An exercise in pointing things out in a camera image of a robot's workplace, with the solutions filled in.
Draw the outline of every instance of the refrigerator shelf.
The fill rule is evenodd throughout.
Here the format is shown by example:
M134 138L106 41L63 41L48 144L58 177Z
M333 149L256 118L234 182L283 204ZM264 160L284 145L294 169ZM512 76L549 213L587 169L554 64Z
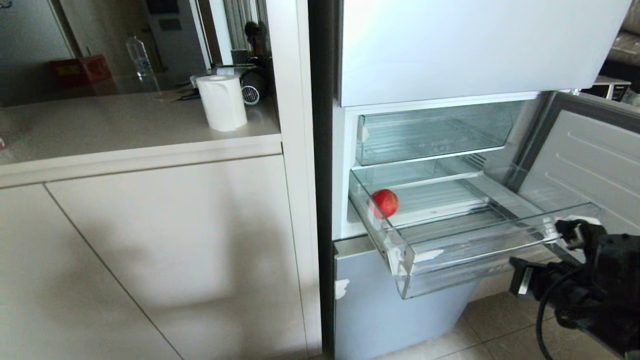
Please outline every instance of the refrigerator shelf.
M523 103L495 102L361 115L356 160L367 166L500 149Z
M354 169L349 198L408 299L508 271L511 256L550 258L544 245L559 239L557 219L598 217L597 206L544 178L531 191L507 188L524 175L515 167L488 175L461 158ZM388 218L371 198L381 188L399 199ZM548 199L562 205L540 207Z

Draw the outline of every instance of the glass shelf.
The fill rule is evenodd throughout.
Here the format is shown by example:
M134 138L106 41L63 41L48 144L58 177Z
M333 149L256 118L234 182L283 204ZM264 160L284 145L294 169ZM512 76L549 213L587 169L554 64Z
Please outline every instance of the glass shelf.
M494 102L361 115L356 160L366 166L502 147L523 103Z
M550 258L544 245L559 239L557 219L598 217L597 206L545 178L535 191L516 193L508 179L532 175L498 172L512 176L496 181L464 157L351 171L349 197L402 298L508 271L511 256ZM382 188L399 199L390 217L371 199ZM562 205L542 208L549 198Z

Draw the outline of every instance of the red apple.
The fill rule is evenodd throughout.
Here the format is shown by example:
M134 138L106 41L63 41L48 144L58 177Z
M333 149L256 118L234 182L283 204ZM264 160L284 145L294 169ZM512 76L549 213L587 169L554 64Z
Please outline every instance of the red apple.
M398 210L398 196L389 189L380 189L377 192L374 192L373 195L371 195L371 198L373 198L373 201L376 202L386 217L390 217L396 212L396 210ZM371 208L374 215L376 215L376 218L382 217L377 208L374 206L371 206Z

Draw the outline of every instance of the refrigerator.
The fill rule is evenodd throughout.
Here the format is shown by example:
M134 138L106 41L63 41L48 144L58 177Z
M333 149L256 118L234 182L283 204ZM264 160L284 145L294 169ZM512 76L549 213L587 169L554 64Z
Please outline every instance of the refrigerator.
M511 256L580 261L556 220L640 233L640 112L578 91L629 4L309 1L325 350L445 334Z

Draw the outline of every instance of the peeling paint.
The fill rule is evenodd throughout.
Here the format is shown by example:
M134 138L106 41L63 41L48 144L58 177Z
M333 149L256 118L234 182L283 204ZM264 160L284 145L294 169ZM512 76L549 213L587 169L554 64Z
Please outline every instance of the peeling paint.
M414 263L419 263L421 261L433 260L438 255L442 254L443 252L444 252L443 249L435 249L435 250L420 252L420 253L415 255L415 258L413 259L413 262Z
M347 293L347 284L349 284L349 279L338 280L335 282L335 300L338 300Z

